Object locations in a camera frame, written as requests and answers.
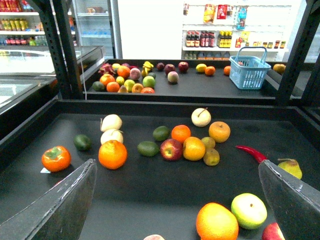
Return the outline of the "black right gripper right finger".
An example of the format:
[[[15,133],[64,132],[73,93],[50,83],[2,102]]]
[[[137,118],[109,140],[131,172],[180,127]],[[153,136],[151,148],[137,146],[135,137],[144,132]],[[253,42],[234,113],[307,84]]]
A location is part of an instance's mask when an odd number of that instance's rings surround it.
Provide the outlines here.
[[[320,238],[320,192],[269,160],[258,166],[262,190],[287,240]]]

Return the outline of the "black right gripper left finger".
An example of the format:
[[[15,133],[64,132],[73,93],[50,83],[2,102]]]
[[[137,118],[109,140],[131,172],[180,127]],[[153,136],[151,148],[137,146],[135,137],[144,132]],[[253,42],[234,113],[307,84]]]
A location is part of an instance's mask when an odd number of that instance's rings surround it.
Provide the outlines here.
[[[97,163],[89,159],[0,226],[2,240],[77,240],[91,205]]]

